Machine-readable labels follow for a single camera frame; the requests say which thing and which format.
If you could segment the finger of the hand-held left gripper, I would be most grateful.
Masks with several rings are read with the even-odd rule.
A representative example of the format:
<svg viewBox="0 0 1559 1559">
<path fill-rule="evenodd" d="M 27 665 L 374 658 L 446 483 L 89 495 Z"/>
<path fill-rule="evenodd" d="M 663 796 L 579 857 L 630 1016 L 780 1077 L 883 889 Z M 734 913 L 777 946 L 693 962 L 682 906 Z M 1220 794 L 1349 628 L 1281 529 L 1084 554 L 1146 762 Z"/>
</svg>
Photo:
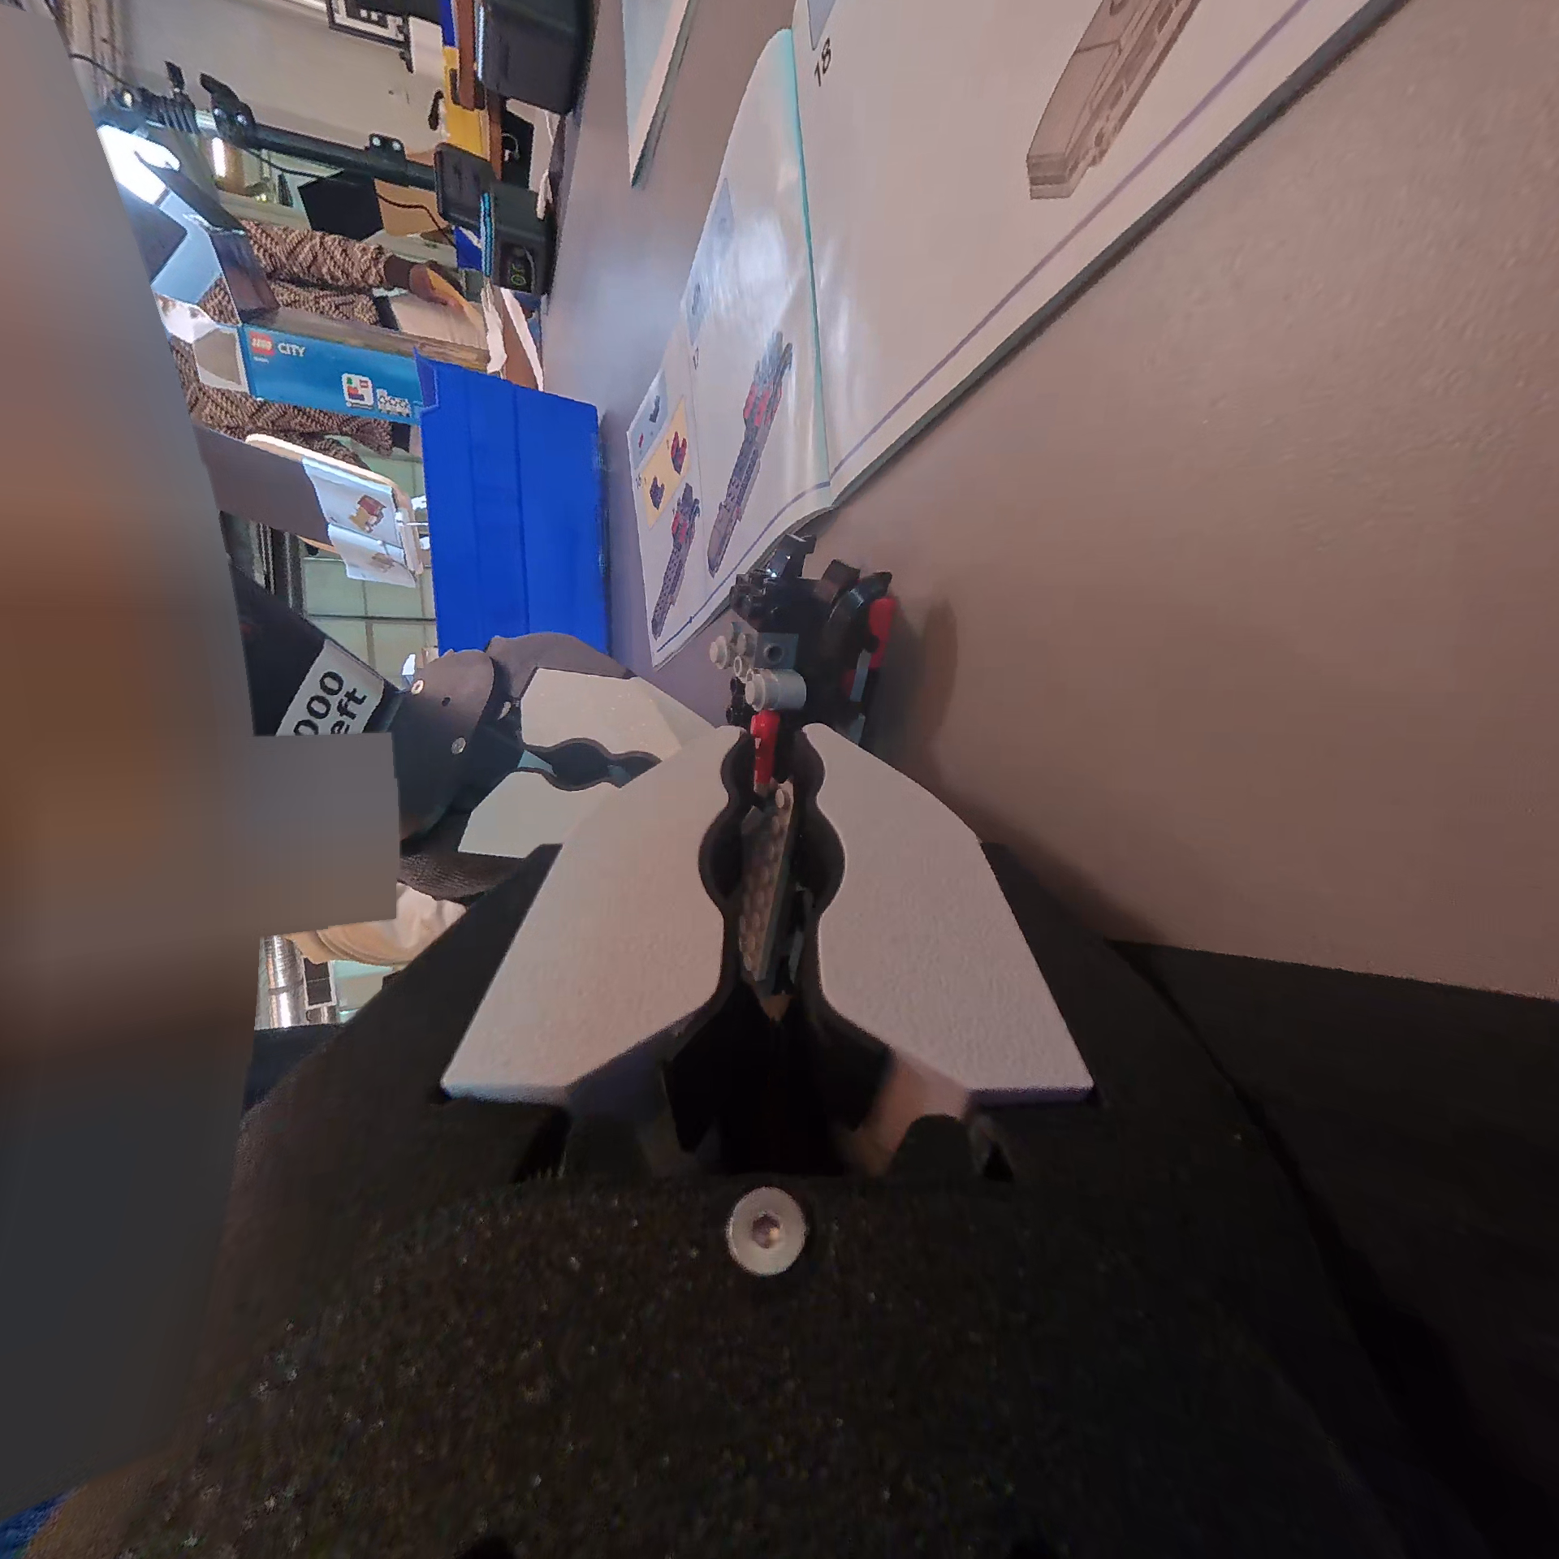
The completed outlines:
<svg viewBox="0 0 1559 1559">
<path fill-rule="evenodd" d="M 548 774 L 506 774 L 467 819 L 461 853 L 528 857 L 541 847 L 559 847 L 621 787 L 602 783 L 564 790 Z"/>
<path fill-rule="evenodd" d="M 541 669 L 524 686 L 524 766 L 553 783 L 630 783 L 710 731 L 640 676 Z"/>
</svg>

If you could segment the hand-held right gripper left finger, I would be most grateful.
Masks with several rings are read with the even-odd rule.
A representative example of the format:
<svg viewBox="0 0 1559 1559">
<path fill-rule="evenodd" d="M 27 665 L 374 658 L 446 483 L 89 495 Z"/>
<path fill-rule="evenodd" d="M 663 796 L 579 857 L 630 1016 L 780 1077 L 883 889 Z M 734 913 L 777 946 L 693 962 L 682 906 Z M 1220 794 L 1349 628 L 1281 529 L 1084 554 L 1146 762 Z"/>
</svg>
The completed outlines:
<svg viewBox="0 0 1559 1559">
<path fill-rule="evenodd" d="M 730 885 L 750 742 L 701 735 L 559 847 L 441 1091 L 641 1124 L 661 1064 L 732 986 Z"/>
</svg>

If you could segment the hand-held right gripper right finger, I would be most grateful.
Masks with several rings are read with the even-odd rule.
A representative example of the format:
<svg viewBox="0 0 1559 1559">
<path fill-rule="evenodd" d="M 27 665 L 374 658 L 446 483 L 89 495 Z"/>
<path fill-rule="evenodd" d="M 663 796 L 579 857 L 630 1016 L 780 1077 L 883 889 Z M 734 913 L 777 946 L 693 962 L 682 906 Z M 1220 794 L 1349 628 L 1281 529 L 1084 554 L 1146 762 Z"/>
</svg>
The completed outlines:
<svg viewBox="0 0 1559 1559">
<path fill-rule="evenodd" d="M 838 849 L 815 986 L 842 1046 L 845 1110 L 1076 1104 L 1093 1077 L 979 836 L 934 794 L 809 727 L 807 823 Z"/>
</svg>

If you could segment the grey black toy brick model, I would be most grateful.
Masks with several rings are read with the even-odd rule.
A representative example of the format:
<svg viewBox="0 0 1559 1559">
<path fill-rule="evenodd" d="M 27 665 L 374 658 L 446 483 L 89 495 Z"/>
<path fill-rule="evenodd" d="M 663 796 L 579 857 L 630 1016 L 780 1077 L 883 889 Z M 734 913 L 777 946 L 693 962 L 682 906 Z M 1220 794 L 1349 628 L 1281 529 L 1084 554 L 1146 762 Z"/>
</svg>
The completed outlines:
<svg viewBox="0 0 1559 1559">
<path fill-rule="evenodd" d="M 783 538 L 732 588 L 730 624 L 710 637 L 716 672 L 730 678 L 726 723 L 750 737 L 750 718 L 780 710 L 775 790 L 739 824 L 743 884 L 734 941 L 758 996 L 789 990 L 800 965 L 809 890 L 796 879 L 800 799 L 793 778 L 793 739 L 824 723 L 861 745 L 886 644 L 894 628 L 887 574 L 829 562 L 807 575 L 812 536 Z"/>
</svg>

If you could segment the small open booklet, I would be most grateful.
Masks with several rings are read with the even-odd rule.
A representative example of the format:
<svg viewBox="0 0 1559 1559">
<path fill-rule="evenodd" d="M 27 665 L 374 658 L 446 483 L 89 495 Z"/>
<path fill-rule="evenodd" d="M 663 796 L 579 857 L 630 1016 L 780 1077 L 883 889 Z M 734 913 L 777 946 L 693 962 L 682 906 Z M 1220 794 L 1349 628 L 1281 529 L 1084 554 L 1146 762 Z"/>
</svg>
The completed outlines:
<svg viewBox="0 0 1559 1559">
<path fill-rule="evenodd" d="M 303 470 L 323 515 L 327 546 L 348 578 L 413 588 L 422 574 L 408 499 L 377 473 L 305 456 Z"/>
</svg>

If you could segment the blue plastic tray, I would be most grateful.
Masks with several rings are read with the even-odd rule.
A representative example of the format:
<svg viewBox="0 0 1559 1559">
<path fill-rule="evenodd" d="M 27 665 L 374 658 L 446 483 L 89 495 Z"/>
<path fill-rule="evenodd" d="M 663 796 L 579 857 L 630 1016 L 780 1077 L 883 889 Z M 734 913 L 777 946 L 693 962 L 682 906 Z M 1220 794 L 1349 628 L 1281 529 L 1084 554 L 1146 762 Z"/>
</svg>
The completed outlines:
<svg viewBox="0 0 1559 1559">
<path fill-rule="evenodd" d="M 441 652 L 568 635 L 609 650 L 598 411 L 417 359 Z"/>
</svg>

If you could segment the blue toy brick box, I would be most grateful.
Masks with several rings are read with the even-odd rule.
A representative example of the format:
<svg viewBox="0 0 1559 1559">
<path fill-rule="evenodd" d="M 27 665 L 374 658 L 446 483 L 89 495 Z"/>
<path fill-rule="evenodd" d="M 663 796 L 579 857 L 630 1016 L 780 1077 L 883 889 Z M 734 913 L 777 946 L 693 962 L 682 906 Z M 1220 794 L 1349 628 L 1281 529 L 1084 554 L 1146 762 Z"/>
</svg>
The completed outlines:
<svg viewBox="0 0 1559 1559">
<path fill-rule="evenodd" d="M 422 377 L 406 334 L 290 312 L 238 327 L 189 327 L 185 334 L 207 388 L 262 403 L 418 421 Z"/>
</svg>

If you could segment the open brick instruction booklet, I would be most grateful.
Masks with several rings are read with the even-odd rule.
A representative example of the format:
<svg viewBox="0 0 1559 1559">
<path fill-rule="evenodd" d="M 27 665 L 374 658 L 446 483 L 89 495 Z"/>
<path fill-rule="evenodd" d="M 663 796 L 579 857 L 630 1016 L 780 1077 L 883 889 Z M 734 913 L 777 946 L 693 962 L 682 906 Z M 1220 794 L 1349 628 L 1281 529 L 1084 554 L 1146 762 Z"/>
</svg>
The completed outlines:
<svg viewBox="0 0 1559 1559">
<path fill-rule="evenodd" d="M 796 2 L 625 446 L 651 665 L 1391 2 Z"/>
</svg>

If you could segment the black stand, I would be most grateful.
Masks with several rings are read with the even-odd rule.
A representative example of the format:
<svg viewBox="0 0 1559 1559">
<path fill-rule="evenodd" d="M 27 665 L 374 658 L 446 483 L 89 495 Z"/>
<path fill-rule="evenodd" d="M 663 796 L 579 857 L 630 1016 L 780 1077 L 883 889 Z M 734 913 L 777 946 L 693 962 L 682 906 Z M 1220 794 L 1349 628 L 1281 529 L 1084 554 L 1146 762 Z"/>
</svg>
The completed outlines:
<svg viewBox="0 0 1559 1559">
<path fill-rule="evenodd" d="M 417 190 L 435 188 L 435 165 L 412 157 L 393 135 L 374 133 L 366 147 L 344 147 L 320 135 L 264 124 L 230 86 L 213 75 L 199 75 L 199 87 L 205 91 L 205 106 L 199 106 L 185 87 L 182 71 L 173 62 L 166 62 L 164 94 L 129 82 L 96 59 L 72 55 L 72 62 L 87 65 L 100 80 L 103 100 L 96 110 L 96 116 L 111 128 L 173 131 L 189 139 L 214 139 L 254 157 L 282 157 L 385 185 Z M 498 106 L 487 115 L 467 112 L 467 116 L 479 128 L 478 147 L 484 147 L 490 155 L 495 177 L 508 185 L 524 185 L 533 175 L 547 175 L 552 151 L 537 149 L 537 133 L 552 128 L 547 116 L 541 116 L 537 128 L 508 106 Z"/>
</svg>

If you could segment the instruction booklet with car cover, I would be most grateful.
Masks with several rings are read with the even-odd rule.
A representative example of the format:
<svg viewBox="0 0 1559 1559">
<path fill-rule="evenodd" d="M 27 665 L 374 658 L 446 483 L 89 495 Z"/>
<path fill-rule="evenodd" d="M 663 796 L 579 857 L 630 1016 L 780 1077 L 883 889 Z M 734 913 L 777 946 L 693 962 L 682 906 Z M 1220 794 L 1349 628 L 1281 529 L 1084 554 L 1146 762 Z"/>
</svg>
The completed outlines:
<svg viewBox="0 0 1559 1559">
<path fill-rule="evenodd" d="M 694 15 L 697 2 L 621 2 L 630 185 L 649 175 Z"/>
</svg>

